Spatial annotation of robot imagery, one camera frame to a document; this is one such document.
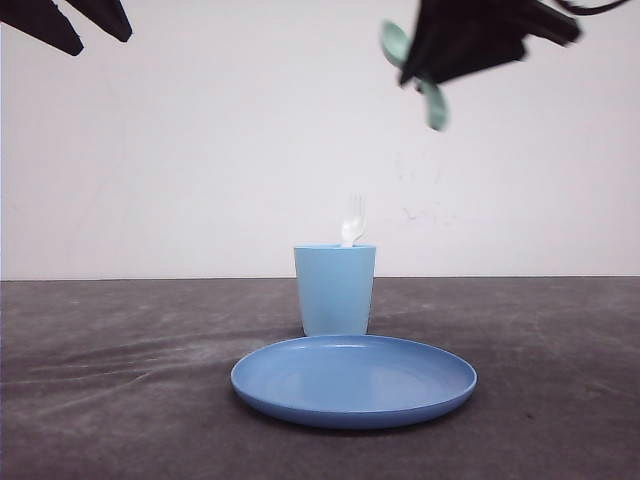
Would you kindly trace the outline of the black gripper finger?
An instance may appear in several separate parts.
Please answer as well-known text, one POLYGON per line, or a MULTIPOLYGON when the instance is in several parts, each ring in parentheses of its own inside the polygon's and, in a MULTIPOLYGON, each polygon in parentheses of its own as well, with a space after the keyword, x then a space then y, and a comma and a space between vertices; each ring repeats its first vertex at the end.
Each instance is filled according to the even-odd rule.
POLYGON ((1 0, 1 22, 71 56, 84 49, 72 24, 53 1, 1 0))
POLYGON ((413 38, 453 44, 463 39, 536 36, 560 46, 581 35, 577 20, 540 1, 423 1, 413 38))
POLYGON ((463 39, 453 44, 412 38, 401 67, 398 85, 426 79, 435 84, 523 60, 527 55, 521 39, 463 39))
POLYGON ((127 42, 133 34, 119 0, 70 0, 69 4, 120 42, 127 42))

